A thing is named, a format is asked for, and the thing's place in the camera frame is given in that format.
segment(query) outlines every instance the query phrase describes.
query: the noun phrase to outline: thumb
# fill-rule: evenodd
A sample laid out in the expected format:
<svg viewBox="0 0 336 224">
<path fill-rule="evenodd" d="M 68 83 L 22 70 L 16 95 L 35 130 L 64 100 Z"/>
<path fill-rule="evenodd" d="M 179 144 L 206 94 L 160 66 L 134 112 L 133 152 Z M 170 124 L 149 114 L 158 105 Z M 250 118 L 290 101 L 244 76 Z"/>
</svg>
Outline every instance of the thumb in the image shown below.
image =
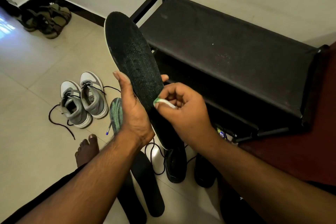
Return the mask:
<svg viewBox="0 0 336 224">
<path fill-rule="evenodd" d="M 113 75 L 119 82 L 121 99 L 123 101 L 135 101 L 132 84 L 128 76 L 120 71 L 113 72 Z"/>
<path fill-rule="evenodd" d="M 173 109 L 166 103 L 158 102 L 155 104 L 155 108 L 159 114 L 161 114 L 167 121 L 173 123 L 180 110 Z"/>
</svg>

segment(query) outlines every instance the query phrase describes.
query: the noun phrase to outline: red surface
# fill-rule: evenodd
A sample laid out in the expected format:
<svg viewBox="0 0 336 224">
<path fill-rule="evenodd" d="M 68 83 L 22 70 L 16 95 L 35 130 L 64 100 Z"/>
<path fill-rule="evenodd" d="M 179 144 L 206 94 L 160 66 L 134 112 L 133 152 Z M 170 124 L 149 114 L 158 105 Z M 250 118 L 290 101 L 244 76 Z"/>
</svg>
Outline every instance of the red surface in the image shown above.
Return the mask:
<svg viewBox="0 0 336 224">
<path fill-rule="evenodd" d="M 312 130 L 240 147 L 301 180 L 336 186 L 336 43 L 330 54 Z"/>
</svg>

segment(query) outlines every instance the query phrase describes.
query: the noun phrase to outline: person's right arm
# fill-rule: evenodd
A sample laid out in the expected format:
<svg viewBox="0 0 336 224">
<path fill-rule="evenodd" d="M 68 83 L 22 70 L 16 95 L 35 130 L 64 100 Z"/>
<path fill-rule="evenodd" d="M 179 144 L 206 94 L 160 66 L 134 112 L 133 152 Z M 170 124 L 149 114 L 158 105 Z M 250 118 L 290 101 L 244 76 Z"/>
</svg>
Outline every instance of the person's right arm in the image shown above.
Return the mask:
<svg viewBox="0 0 336 224">
<path fill-rule="evenodd" d="M 207 158 L 224 179 L 268 223 L 336 223 L 336 197 L 304 183 L 224 141 L 212 128 L 200 94 L 181 83 L 159 95 L 178 109 L 157 111 L 181 139 Z"/>
</svg>

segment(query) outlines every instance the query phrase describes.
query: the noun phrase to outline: hand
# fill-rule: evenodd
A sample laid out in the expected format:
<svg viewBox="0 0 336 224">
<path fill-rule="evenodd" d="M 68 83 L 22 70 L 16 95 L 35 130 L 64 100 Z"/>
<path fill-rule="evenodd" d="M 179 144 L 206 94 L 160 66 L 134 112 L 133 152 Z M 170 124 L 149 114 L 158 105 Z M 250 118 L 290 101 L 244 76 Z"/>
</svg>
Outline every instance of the hand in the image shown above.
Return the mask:
<svg viewBox="0 0 336 224">
<path fill-rule="evenodd" d="M 201 147 L 209 133 L 213 133 L 208 110 L 203 97 L 192 88 L 177 82 L 164 87 L 159 98 L 167 99 L 177 106 L 169 107 L 165 103 L 156 103 L 157 111 L 168 120 L 180 138 L 194 150 Z"/>
<path fill-rule="evenodd" d="M 148 144 L 155 133 L 149 121 L 145 108 L 135 96 L 130 79 L 126 74 L 115 71 L 114 77 L 119 81 L 123 108 L 123 124 L 121 131 L 128 131 L 139 140 L 139 149 Z M 162 81 L 169 79 L 166 74 L 161 75 Z"/>
</svg>

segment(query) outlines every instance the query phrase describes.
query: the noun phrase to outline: black baseboard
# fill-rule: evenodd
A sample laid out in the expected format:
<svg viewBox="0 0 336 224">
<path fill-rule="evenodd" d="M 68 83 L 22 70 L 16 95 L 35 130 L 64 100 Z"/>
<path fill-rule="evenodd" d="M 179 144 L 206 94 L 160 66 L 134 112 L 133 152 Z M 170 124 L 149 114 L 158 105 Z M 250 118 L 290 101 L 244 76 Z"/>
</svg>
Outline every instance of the black baseboard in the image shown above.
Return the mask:
<svg viewBox="0 0 336 224">
<path fill-rule="evenodd" d="M 74 5 L 73 3 L 70 3 L 66 0 L 29 0 L 23 5 L 20 5 L 20 8 L 36 10 L 36 8 L 38 8 L 40 5 L 49 5 L 51 2 L 57 3 L 60 6 L 65 6 L 69 8 L 72 13 L 77 14 L 99 26 L 104 26 L 105 18 L 89 12 L 88 10 L 85 10 L 84 8 L 81 8 L 78 5 Z"/>
</svg>

